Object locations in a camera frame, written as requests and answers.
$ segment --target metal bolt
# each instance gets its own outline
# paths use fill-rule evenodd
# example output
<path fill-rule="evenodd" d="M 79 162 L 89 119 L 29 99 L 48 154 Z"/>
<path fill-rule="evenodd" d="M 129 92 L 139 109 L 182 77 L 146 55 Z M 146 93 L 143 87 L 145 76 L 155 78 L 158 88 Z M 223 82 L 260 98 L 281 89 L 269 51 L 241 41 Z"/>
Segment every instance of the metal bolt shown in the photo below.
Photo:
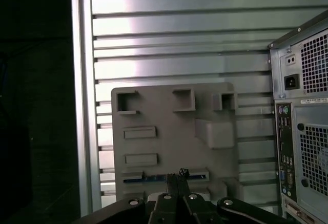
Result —
<path fill-rule="evenodd" d="M 131 200 L 131 201 L 129 202 L 130 205 L 137 205 L 138 203 L 139 203 L 138 200 Z"/>
<path fill-rule="evenodd" d="M 225 205 L 228 205 L 228 206 L 230 206 L 230 205 L 233 205 L 233 204 L 234 204 L 234 202 L 232 202 L 232 201 L 231 201 L 231 200 L 229 200 L 229 199 L 225 200 L 223 203 L 224 203 Z"/>
<path fill-rule="evenodd" d="M 196 198 L 197 198 L 197 195 L 195 195 L 195 194 L 190 194 L 190 195 L 189 195 L 189 198 L 190 198 L 190 199 L 196 199 Z"/>

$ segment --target black mechanical arm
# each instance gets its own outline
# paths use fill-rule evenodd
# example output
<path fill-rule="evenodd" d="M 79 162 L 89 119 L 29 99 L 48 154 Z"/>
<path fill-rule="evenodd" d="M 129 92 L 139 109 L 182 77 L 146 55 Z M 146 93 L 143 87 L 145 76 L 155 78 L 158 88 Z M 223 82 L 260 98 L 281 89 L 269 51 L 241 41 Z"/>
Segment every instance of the black mechanical arm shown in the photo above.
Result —
<path fill-rule="evenodd" d="M 101 210 L 74 222 L 74 224 L 221 224 L 221 223 L 262 223 L 287 224 L 288 220 L 268 211 L 226 197 L 217 205 L 189 190 L 189 172 L 181 169 L 179 174 L 166 176 L 167 192 L 158 195 L 156 200 L 144 202 L 142 199 L 122 199 Z"/>

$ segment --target rear i/o panel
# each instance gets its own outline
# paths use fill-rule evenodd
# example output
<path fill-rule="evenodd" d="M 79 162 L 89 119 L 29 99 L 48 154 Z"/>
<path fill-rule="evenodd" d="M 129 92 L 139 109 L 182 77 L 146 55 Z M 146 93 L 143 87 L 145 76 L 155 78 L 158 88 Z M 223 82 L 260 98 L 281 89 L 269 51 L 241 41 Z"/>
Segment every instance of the rear i/o panel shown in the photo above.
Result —
<path fill-rule="evenodd" d="M 294 201 L 296 197 L 291 104 L 277 104 L 279 180 L 281 191 Z"/>

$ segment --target silver metal wall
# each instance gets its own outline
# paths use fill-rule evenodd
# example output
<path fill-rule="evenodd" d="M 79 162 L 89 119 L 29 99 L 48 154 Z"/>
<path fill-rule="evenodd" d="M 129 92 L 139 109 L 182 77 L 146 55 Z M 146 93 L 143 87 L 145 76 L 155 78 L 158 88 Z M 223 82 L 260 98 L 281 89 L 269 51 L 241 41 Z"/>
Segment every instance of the silver metal wall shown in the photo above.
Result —
<path fill-rule="evenodd" d="M 267 45 L 324 11 L 328 0 L 72 4 L 81 214 L 115 200 L 113 88 L 215 82 L 238 92 L 244 199 L 272 210 L 279 199 Z"/>

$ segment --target ventilation grille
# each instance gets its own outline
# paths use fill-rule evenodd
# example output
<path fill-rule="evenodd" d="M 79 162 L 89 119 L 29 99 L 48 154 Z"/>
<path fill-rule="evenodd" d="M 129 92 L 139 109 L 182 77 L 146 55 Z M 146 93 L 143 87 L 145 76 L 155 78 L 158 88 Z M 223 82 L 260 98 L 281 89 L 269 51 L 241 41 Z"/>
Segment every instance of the ventilation grille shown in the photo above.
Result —
<path fill-rule="evenodd" d="M 328 129 L 305 127 L 305 134 L 300 135 L 303 176 L 309 181 L 310 187 L 328 196 L 326 165 L 322 164 L 322 155 L 328 148 Z"/>
<path fill-rule="evenodd" d="M 328 34 L 303 45 L 301 49 L 303 86 L 307 93 L 328 90 Z"/>

